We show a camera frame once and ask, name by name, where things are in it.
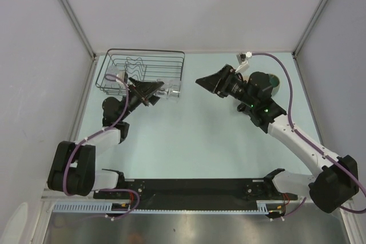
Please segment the clear faceted glass cup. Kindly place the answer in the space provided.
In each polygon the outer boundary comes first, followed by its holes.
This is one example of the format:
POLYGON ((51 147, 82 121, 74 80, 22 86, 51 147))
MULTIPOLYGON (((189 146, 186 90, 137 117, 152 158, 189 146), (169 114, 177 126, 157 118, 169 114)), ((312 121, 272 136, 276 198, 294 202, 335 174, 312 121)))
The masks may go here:
POLYGON ((155 96, 177 102, 181 94, 181 81, 176 78, 158 79, 164 84, 155 92, 155 96))

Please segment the green speckled ceramic mug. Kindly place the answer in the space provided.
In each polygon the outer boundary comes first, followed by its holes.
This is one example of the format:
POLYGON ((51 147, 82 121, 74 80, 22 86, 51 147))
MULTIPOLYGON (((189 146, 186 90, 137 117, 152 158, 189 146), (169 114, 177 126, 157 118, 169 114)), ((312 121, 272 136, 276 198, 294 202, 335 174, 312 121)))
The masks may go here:
POLYGON ((269 74, 269 81, 270 84, 272 85, 272 96, 274 97, 280 89, 281 82, 278 76, 274 74, 269 74))

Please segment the black ceramic mug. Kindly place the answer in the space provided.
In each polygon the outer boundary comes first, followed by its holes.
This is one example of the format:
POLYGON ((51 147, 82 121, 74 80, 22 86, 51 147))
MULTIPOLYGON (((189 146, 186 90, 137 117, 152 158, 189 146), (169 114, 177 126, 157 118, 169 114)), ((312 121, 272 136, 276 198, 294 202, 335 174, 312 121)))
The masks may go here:
POLYGON ((237 106, 237 111, 238 111, 238 112, 244 112, 244 111, 245 111, 245 109, 246 109, 246 105, 245 105, 245 104, 243 104, 243 103, 241 103, 241 104, 239 104, 239 105, 237 106))

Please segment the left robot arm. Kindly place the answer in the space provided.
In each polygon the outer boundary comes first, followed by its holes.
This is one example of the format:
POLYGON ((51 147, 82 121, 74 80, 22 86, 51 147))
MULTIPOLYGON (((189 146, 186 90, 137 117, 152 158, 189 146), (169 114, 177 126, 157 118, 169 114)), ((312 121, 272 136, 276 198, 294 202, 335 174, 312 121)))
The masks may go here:
POLYGON ((156 92, 162 81, 142 82, 129 79, 122 99, 107 97, 102 103, 102 128, 79 142, 62 141, 58 144, 47 179, 50 190, 64 194, 86 196, 92 191, 106 190, 112 197, 120 198, 126 192, 122 173, 117 170, 96 168, 97 155, 122 143, 128 136, 130 125, 125 122, 137 107, 155 105, 156 92))

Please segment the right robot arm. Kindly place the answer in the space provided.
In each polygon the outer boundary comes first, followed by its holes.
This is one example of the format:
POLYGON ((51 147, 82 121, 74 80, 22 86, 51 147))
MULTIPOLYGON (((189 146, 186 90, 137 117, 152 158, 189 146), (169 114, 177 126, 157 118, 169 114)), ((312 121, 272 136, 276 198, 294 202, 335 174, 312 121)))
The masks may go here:
POLYGON ((285 145, 311 172, 309 175, 280 170, 264 184, 264 193, 277 199, 283 193, 309 198, 323 212, 332 213, 365 187, 358 178, 357 162, 323 148, 307 137, 293 123, 290 111, 272 98, 272 77, 260 71, 244 79, 231 65, 218 72, 196 79, 208 92, 240 101, 238 111, 264 133, 285 145))

